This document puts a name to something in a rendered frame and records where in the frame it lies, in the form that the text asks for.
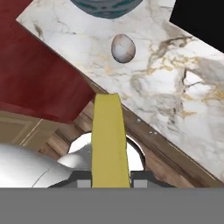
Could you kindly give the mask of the white disc with dark rim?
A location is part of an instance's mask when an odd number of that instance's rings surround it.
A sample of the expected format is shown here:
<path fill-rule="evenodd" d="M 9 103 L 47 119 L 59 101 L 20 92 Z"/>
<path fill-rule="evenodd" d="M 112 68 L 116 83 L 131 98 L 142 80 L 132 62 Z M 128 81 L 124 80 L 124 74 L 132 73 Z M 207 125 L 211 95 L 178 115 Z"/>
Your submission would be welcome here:
<path fill-rule="evenodd" d="M 59 173 L 68 179 L 71 175 L 87 179 L 91 177 L 91 136 L 88 132 L 74 140 L 68 153 L 57 160 Z M 140 146 L 129 136 L 126 136 L 126 152 L 128 156 L 129 172 L 143 171 L 145 157 Z"/>

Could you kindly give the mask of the blue-grey patterned bowl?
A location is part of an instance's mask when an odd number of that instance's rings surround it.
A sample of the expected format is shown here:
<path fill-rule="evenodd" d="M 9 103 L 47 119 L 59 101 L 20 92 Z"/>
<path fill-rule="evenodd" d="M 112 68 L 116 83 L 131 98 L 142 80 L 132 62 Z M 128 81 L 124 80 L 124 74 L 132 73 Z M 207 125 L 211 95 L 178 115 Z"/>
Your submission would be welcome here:
<path fill-rule="evenodd" d="M 120 18 L 133 11 L 143 0 L 70 0 L 80 10 L 97 18 Z"/>

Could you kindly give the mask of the yellow butter stick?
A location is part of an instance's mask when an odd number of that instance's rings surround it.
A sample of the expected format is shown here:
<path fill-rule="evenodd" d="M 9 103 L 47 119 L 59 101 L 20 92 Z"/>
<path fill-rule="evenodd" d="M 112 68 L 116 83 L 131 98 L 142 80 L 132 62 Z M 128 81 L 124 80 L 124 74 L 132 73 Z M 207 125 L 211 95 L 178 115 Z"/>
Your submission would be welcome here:
<path fill-rule="evenodd" d="M 118 94 L 94 99 L 92 187 L 130 188 L 123 110 Z"/>

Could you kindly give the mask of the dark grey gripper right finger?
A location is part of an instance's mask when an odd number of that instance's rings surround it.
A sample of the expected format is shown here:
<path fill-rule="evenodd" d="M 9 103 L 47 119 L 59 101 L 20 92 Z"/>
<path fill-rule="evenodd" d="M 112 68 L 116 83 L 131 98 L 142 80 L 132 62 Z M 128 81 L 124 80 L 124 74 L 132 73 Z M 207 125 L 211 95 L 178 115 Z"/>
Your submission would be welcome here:
<path fill-rule="evenodd" d="M 132 188 L 173 188 L 173 185 L 156 179 L 152 171 L 131 171 L 130 181 Z"/>

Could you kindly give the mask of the tan cabinet door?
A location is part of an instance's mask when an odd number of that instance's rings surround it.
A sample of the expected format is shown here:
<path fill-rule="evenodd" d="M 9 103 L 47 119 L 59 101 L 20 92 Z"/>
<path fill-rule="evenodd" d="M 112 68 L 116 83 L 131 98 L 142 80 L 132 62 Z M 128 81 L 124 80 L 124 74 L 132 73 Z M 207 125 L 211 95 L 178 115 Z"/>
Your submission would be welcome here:
<path fill-rule="evenodd" d="M 59 122 L 0 111 L 0 143 L 37 151 L 59 126 Z"/>

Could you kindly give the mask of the black appliance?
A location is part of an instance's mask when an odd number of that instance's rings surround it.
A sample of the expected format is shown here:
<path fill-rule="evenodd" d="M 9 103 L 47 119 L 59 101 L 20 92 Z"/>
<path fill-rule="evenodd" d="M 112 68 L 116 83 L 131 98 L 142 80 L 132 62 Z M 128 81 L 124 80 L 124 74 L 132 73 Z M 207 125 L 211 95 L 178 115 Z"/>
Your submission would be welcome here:
<path fill-rule="evenodd" d="M 224 53 L 224 0 L 176 0 L 170 22 Z"/>

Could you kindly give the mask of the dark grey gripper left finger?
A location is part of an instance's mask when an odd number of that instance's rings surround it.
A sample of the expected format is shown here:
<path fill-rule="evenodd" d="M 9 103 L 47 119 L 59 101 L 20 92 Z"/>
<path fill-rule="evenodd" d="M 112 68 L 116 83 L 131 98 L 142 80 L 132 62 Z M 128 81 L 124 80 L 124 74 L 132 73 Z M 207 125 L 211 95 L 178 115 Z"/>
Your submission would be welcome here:
<path fill-rule="evenodd" d="M 50 185 L 50 188 L 91 188 L 92 173 L 91 171 L 73 171 L 71 176 L 57 184 Z"/>

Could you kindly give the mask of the large white rounded object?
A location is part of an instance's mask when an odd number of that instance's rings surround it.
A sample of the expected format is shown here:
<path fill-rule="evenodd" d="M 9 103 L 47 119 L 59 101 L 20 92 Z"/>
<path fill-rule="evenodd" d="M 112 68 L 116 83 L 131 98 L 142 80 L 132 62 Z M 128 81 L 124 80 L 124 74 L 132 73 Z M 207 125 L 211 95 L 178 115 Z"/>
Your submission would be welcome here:
<path fill-rule="evenodd" d="M 26 148 L 0 143 L 0 188 L 47 188 L 73 170 Z"/>

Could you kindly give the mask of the white speckled egg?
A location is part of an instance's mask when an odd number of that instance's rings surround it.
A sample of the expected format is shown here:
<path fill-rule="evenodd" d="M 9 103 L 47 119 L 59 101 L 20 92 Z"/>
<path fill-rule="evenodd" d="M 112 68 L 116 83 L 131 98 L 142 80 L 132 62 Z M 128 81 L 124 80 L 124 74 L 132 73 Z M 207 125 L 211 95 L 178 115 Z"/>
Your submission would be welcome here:
<path fill-rule="evenodd" d="M 111 53 L 117 62 L 129 63 L 136 55 L 136 46 L 127 35 L 117 34 L 111 43 Z"/>

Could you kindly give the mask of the red cabinet side panel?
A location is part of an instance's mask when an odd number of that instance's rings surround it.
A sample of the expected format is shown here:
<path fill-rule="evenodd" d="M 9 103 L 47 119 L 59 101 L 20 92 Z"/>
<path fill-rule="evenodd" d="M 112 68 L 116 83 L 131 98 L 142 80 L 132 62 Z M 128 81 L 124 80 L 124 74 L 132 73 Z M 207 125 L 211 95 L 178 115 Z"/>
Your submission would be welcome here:
<path fill-rule="evenodd" d="M 0 110 L 70 123 L 95 92 L 16 21 L 31 1 L 0 0 Z"/>

